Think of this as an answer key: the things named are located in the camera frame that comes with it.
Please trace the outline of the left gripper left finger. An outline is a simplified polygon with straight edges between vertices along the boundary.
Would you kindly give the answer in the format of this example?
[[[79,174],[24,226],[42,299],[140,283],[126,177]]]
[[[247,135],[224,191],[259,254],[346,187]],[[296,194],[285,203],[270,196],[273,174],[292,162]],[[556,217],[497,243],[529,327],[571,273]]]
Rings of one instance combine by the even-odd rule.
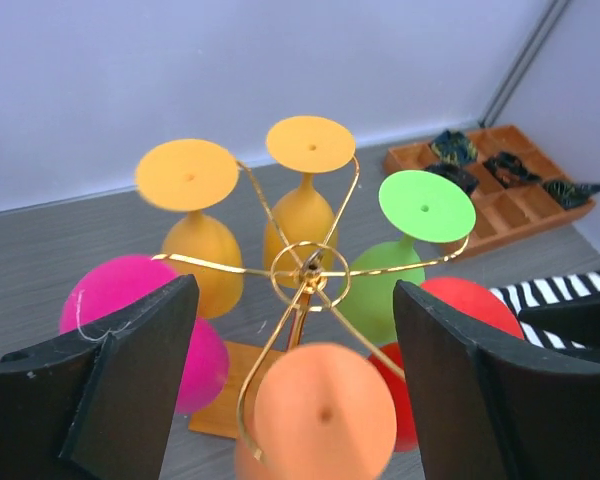
[[[180,276],[0,359],[0,479],[156,479],[195,324]]]

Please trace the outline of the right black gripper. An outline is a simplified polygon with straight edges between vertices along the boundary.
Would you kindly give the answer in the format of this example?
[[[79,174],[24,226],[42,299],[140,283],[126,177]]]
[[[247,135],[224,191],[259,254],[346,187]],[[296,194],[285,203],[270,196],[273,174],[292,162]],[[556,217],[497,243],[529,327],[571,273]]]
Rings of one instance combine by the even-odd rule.
[[[566,349],[566,355],[600,363],[600,292],[576,300],[522,308],[525,324],[584,346]]]

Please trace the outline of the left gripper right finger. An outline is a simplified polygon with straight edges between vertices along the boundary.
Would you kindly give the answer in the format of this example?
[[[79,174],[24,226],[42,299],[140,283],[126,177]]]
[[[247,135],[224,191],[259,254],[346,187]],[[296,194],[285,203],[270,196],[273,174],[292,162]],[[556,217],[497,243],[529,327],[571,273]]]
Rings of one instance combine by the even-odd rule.
[[[429,479],[600,479],[600,363],[399,282],[394,319]]]

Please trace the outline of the red plastic wine glass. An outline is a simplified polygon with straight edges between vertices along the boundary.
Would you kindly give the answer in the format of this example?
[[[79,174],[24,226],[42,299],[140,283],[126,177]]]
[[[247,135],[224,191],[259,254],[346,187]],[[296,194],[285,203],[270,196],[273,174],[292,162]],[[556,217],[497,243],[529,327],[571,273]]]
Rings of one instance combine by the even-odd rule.
[[[432,278],[425,280],[420,287],[464,314],[516,338],[525,339],[515,315],[486,287],[457,277]],[[408,388],[376,356],[370,355],[368,360],[383,377],[394,402],[397,421],[394,451],[413,450],[418,446],[418,440]]]

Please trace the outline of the magenta plastic wine glass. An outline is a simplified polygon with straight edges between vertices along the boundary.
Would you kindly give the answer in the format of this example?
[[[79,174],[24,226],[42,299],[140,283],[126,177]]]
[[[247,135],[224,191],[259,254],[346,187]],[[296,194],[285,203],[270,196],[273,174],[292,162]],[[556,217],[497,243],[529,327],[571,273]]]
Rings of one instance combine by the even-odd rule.
[[[177,277],[165,262],[146,255],[111,259],[88,272],[64,303],[58,330],[65,334],[118,311]],[[229,353],[217,331],[197,317],[182,374],[175,411],[192,414],[211,404],[228,380]]]

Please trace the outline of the orange plastic wine glass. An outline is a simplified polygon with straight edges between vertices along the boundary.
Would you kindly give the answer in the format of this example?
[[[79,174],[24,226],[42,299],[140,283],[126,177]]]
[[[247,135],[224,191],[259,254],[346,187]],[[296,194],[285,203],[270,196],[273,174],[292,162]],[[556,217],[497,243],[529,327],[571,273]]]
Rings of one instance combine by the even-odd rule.
[[[256,460],[239,439],[239,479],[378,479],[397,433],[394,402],[378,370],[334,343],[299,346],[276,360],[247,425],[265,459]]]

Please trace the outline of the green plastic wine glass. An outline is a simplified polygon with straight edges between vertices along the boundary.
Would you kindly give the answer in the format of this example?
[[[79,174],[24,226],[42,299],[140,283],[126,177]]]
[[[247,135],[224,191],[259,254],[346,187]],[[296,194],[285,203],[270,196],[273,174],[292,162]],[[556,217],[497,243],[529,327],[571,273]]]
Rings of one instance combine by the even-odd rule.
[[[455,183],[424,170],[404,170],[388,176],[379,189],[379,205],[386,219],[403,234],[397,241],[376,244],[352,264],[354,271],[419,263],[414,243],[464,240],[476,223],[470,197]],[[370,342],[396,340],[393,289],[398,281],[425,281],[422,267],[351,278],[351,288],[338,310]]]

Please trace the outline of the gold wire wine glass rack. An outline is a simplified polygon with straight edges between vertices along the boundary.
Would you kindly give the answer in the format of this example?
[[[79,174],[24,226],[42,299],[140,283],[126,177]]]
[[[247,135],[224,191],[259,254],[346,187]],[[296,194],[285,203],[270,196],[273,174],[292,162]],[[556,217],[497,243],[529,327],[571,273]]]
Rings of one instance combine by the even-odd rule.
[[[397,273],[402,271],[413,270],[416,268],[424,268],[435,266],[441,263],[449,262],[457,257],[459,257],[467,248],[469,239],[465,238],[463,243],[459,248],[453,251],[450,254],[437,257],[426,262],[412,263],[394,267],[385,267],[380,269],[365,269],[365,270],[350,270],[349,264],[344,256],[335,248],[328,245],[329,240],[324,239],[322,242],[313,242],[308,240],[303,240],[295,243],[291,243],[288,238],[285,236],[283,230],[279,226],[279,223],[275,219],[271,207],[269,206],[266,197],[261,189],[261,185],[257,181],[255,175],[252,170],[247,167],[243,162],[238,163],[238,167],[245,171],[247,176],[250,179],[250,182],[258,196],[259,202],[262,205],[267,217],[274,225],[274,228],[281,238],[285,247],[281,250],[282,253],[293,252],[293,250],[304,247],[304,246],[314,246],[316,250],[312,253],[308,260],[304,263],[300,262],[298,264],[298,268],[294,271],[288,273],[288,275],[292,278],[295,278],[299,281],[298,289],[292,298],[286,296],[286,294],[279,288],[279,284],[277,282],[277,278],[282,276],[284,273],[282,271],[278,271],[275,265],[272,265],[269,270],[257,270],[250,269],[244,267],[230,266],[226,264],[221,264],[217,262],[212,262],[204,259],[199,259],[195,257],[190,257],[182,254],[176,253],[160,253],[156,254],[152,257],[154,261],[157,260],[173,260],[180,263],[186,263],[194,266],[203,267],[206,269],[211,269],[215,271],[220,271],[223,273],[232,273],[238,275],[257,275],[264,276],[270,280],[272,287],[278,297],[287,304],[287,308],[285,312],[282,314],[279,319],[273,333],[267,340],[267,343],[262,348],[261,353],[258,358],[255,360],[251,370],[246,375],[243,383],[241,384],[237,405],[236,405],[236,421],[237,428],[240,437],[243,438],[243,441],[246,447],[251,452],[252,457],[263,463],[265,461],[265,455],[263,450],[257,444],[255,438],[251,435],[251,432],[248,430],[247,425],[245,423],[245,400],[249,388],[255,378],[256,374],[259,372],[261,366],[264,363],[269,352],[272,350],[274,342],[277,340],[279,334],[281,333],[282,328],[285,326],[288,318],[290,316],[294,317],[294,321],[296,323],[302,322],[306,319],[306,316],[309,312],[321,312],[323,310],[330,311],[334,317],[340,322],[340,324],[345,328],[348,333],[350,333],[354,338],[356,338],[363,346],[368,348],[374,355],[379,358],[379,360],[394,374],[397,375],[401,380],[405,380],[404,370],[393,362],[385,353],[381,352],[379,348],[377,348],[374,344],[372,344],[368,339],[366,339],[359,330],[357,330],[349,320],[345,318],[345,316],[337,309],[337,305],[341,302],[340,299],[331,300],[326,295],[323,294],[324,286],[327,284],[328,279],[331,277],[343,277],[347,281],[350,281],[353,277],[357,276],[379,276],[385,275],[389,273]],[[333,254],[338,257],[341,263],[344,266],[343,271],[326,271],[322,269],[319,265],[322,252],[325,250],[330,250]]]

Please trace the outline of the yellow wine glass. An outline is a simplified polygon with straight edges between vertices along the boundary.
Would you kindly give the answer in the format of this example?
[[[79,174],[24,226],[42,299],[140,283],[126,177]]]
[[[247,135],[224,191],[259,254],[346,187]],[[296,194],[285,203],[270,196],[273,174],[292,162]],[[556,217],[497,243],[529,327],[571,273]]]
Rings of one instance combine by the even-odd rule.
[[[185,214],[167,233],[162,252],[241,267],[234,234],[204,213],[234,190],[238,178],[235,157],[207,140],[172,140],[146,153],[135,171],[138,193],[157,208]]]
[[[338,170],[355,153],[355,139],[341,124],[319,116],[293,116],[277,122],[266,136],[270,156],[287,169],[302,174],[301,183],[272,208],[289,242],[322,242],[335,247],[338,234],[330,233],[335,214],[314,188],[313,176]]]

